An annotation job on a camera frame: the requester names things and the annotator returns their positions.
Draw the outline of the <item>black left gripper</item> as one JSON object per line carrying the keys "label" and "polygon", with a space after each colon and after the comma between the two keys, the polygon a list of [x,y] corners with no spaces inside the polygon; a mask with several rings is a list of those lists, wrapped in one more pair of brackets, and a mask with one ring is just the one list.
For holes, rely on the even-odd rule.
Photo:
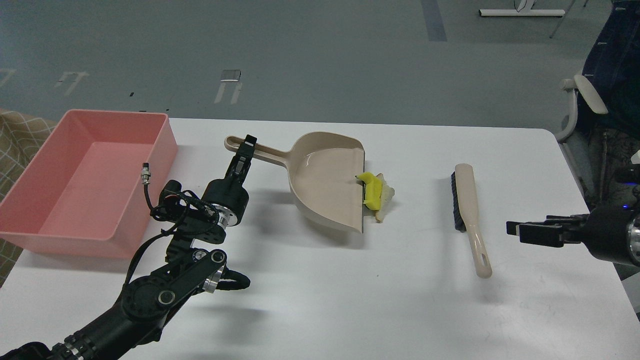
{"label": "black left gripper", "polygon": [[226,227],[237,226],[249,203],[249,193],[243,183],[249,175],[258,139],[247,134],[240,144],[226,171],[226,178],[208,183],[201,200],[214,205],[226,215]]}

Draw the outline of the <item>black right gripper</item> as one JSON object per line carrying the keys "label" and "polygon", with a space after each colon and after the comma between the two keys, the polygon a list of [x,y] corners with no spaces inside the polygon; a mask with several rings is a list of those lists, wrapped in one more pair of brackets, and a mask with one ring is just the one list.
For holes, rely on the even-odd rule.
{"label": "black right gripper", "polygon": [[[580,238],[576,230],[580,229]],[[639,210],[630,205],[597,207],[590,214],[547,215],[543,221],[507,221],[506,233],[523,244],[562,248],[585,244],[596,259],[639,265]]]}

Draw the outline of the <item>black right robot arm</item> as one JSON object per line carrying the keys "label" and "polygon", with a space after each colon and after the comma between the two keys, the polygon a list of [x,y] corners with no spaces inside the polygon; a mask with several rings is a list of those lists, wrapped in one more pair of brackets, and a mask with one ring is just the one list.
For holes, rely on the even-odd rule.
{"label": "black right robot arm", "polygon": [[506,222],[506,233],[524,244],[562,248],[583,244],[599,260],[639,267],[639,203],[595,207],[589,213],[548,215],[540,222]]}

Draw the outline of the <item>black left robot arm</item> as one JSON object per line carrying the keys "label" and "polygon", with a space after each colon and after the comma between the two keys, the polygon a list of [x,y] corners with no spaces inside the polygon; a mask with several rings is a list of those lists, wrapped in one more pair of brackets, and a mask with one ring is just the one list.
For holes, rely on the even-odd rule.
{"label": "black left robot arm", "polygon": [[112,307],[64,341],[48,348],[33,341],[10,350],[3,360],[118,360],[137,346],[157,342],[165,326],[193,296],[247,289],[249,278],[227,266],[221,249],[194,248],[195,240],[218,245],[226,228],[238,225],[249,202],[243,183],[258,140],[247,135],[223,178],[212,180],[201,197],[169,180],[152,205],[150,166],[141,183],[150,216],[171,227],[146,240],[133,255]]}

